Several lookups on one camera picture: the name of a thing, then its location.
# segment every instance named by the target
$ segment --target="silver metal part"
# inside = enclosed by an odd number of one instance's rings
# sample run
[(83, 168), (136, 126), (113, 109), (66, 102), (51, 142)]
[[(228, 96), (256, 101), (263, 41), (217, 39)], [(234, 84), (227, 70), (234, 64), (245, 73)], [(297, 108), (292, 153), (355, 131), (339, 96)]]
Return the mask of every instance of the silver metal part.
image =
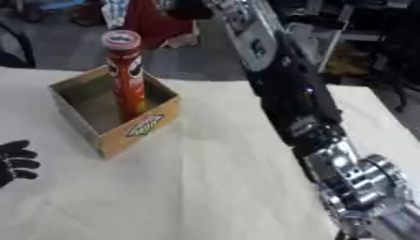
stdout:
[(388, 210), (367, 224), (367, 231), (377, 240), (418, 240), (420, 208), (412, 202)]
[(404, 174), (388, 159), (360, 159), (347, 139), (305, 158), (322, 205), (349, 236), (419, 240), (420, 209)]
[(251, 71), (267, 68), (275, 57), (276, 31), (284, 31), (277, 15), (260, 0), (204, 0), (220, 15), (233, 46)]

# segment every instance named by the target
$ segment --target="can lid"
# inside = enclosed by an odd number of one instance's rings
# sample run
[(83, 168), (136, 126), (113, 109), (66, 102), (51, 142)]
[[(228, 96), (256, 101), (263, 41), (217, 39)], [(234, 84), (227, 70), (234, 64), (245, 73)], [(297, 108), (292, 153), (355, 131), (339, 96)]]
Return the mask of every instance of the can lid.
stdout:
[(140, 46), (141, 37), (134, 31), (114, 30), (102, 36), (102, 44), (112, 50), (131, 50)]

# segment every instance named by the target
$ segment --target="chair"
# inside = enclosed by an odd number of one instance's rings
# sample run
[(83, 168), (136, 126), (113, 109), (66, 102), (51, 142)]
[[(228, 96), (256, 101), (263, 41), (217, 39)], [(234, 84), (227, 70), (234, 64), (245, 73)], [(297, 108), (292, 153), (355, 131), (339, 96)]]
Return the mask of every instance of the chair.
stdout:
[(25, 33), (17, 33), (0, 22), (0, 29), (14, 37), (22, 48), (24, 59), (5, 51), (0, 51), (0, 66), (9, 68), (35, 68), (36, 61), (32, 44)]

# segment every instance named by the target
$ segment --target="red object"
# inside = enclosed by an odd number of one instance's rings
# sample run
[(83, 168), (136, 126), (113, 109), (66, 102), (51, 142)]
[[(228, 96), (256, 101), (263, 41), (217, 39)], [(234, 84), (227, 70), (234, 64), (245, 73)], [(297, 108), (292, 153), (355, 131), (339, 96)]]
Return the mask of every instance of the red object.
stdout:
[(145, 110), (141, 38), (133, 31), (115, 30), (106, 33), (102, 43), (109, 52), (107, 63), (122, 118), (131, 120)]
[(125, 29), (142, 36), (142, 48), (158, 48), (165, 40), (191, 33), (193, 21), (183, 21), (164, 15), (154, 0), (130, 0)]

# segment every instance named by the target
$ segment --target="robotic hand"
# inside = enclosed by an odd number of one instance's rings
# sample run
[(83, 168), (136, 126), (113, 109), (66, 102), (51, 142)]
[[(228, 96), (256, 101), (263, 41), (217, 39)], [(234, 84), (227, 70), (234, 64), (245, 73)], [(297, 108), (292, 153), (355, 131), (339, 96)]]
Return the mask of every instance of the robotic hand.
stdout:
[(37, 174), (28, 169), (37, 169), (40, 164), (33, 159), (37, 153), (26, 150), (29, 141), (9, 142), (0, 145), (0, 188), (15, 178), (35, 179)]
[(419, 240), (420, 208), (385, 157), (360, 157), (316, 69), (287, 36), (275, 0), (157, 0), (176, 18), (222, 18), (262, 108), (296, 156), (337, 239)]

